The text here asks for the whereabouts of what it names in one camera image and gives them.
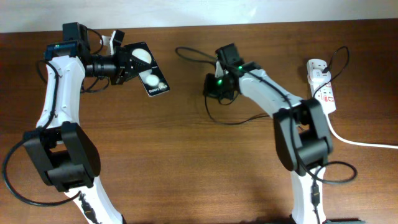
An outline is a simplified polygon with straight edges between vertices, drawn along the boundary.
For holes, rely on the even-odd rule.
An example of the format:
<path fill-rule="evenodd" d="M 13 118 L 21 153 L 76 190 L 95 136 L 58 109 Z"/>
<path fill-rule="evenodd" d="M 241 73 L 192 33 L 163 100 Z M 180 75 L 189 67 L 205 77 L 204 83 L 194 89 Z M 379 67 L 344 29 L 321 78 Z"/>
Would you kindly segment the black smartphone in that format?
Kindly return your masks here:
<path fill-rule="evenodd" d="M 124 46 L 132 55 L 146 55 L 149 54 L 152 57 L 152 68 L 144 72 L 138 73 L 147 94 L 150 97 L 161 95 L 170 90 L 170 86 L 167 83 L 164 74 L 160 70 L 158 63 L 156 62 L 152 52 L 145 42 L 136 42 Z"/>

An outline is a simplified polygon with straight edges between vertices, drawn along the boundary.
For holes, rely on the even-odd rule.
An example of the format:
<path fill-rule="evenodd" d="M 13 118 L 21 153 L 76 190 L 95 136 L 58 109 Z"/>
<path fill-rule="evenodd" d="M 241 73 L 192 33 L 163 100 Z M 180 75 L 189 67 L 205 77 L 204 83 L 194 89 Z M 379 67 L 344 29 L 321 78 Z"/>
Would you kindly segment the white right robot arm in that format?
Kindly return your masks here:
<path fill-rule="evenodd" d="M 234 44 L 215 54 L 215 73 L 206 76 L 205 98 L 232 100 L 239 93 L 272 118 L 277 155 L 292 178 L 292 222 L 325 223 L 323 175 L 333 144 L 321 104 L 289 93 L 256 62 L 245 62 Z"/>

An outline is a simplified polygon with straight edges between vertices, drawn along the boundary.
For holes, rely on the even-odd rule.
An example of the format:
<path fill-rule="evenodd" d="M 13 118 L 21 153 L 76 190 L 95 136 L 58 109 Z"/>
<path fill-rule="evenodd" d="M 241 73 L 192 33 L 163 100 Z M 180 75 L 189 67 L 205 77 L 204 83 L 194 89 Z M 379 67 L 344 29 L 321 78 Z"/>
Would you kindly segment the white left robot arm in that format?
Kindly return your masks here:
<path fill-rule="evenodd" d="M 106 78 L 122 85 L 155 65 L 145 42 L 122 45 L 124 33 L 114 31 L 109 55 L 91 52 L 89 29 L 71 22 L 62 26 L 63 40 L 49 44 L 45 104 L 36 130 L 25 133 L 24 147 L 46 185 L 76 203 L 89 223 L 125 223 L 100 180 L 100 155 L 79 120 L 85 77 Z"/>

